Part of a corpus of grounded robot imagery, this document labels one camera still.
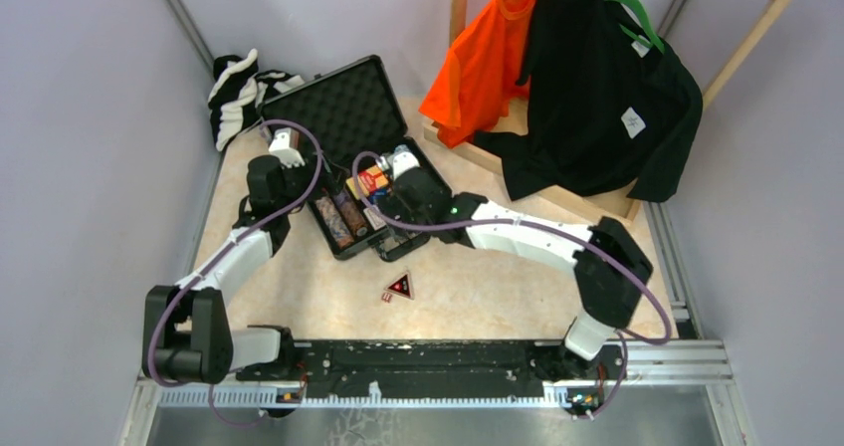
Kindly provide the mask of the blue small blind button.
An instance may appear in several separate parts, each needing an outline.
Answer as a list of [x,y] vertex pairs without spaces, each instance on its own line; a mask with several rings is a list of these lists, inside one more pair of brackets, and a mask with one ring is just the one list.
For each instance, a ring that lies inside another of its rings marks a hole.
[[378,190],[374,191],[374,192],[373,192],[373,193],[372,193],[372,194],[368,197],[368,199],[369,199],[371,202],[376,203],[379,199],[387,197],[387,196],[388,196],[388,194],[389,194],[389,190],[388,190],[387,188],[382,188],[382,189],[378,189]]

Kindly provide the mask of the orange boxed card deck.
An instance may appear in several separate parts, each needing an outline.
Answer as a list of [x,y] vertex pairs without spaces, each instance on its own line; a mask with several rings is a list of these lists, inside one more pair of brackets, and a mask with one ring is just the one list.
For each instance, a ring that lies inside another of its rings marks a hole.
[[384,171],[377,165],[372,165],[359,171],[355,177],[349,177],[345,184],[355,199],[370,197],[376,191],[385,189],[390,181]]

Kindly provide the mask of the black red triangle token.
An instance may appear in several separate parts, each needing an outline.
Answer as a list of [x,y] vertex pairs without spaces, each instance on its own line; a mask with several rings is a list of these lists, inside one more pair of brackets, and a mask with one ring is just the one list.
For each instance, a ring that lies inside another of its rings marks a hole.
[[384,291],[393,296],[399,296],[408,300],[413,300],[414,289],[409,272],[402,273],[398,278],[391,282]]

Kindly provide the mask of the black poker set case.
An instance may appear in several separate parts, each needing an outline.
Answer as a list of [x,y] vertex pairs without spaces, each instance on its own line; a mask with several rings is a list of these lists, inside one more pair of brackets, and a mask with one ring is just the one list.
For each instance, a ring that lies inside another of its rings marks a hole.
[[353,244],[339,249],[315,206],[315,201],[324,195],[329,196],[335,206],[332,196],[339,190],[346,190],[363,213],[366,206],[351,195],[345,184],[352,172],[354,158],[362,151],[385,155],[397,147],[408,147],[424,169],[446,183],[410,136],[408,123],[378,56],[370,55],[267,99],[259,113],[263,119],[296,122],[316,136],[325,168],[307,207],[337,260],[348,260],[373,249],[382,261],[394,262],[428,242],[426,233],[389,225],[374,231],[363,214],[369,228],[367,235],[356,238],[349,231],[354,238]]

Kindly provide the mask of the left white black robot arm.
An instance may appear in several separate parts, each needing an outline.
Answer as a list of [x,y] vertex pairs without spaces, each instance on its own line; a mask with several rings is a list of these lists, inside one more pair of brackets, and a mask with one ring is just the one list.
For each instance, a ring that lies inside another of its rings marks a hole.
[[192,273],[152,287],[145,297],[141,368],[161,386],[218,384],[256,364],[284,380],[299,365],[297,351],[285,345],[287,329],[233,331],[227,314],[232,297],[281,250],[291,212],[310,199],[325,165],[306,127],[285,119],[260,127],[272,134],[270,151],[250,161],[248,194],[223,244]]

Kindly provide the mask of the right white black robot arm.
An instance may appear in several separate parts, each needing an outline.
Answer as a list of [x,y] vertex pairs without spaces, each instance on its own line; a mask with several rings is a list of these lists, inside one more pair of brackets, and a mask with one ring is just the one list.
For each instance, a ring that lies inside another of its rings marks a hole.
[[471,192],[453,193],[424,170],[405,145],[377,158],[402,208],[390,225],[460,244],[538,262],[571,275],[581,311],[563,340],[560,364],[573,378],[587,377],[614,333],[629,327],[653,265],[626,227],[614,218],[559,223],[525,215]]

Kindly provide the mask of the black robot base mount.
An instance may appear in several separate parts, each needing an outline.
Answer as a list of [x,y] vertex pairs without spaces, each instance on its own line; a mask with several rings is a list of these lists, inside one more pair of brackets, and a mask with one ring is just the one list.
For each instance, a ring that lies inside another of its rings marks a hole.
[[622,376],[619,344],[592,361],[564,352],[559,340],[295,339],[282,336],[280,358],[246,366],[241,381],[292,381],[308,399],[376,393],[386,399],[537,399],[546,384],[583,380],[602,392]]

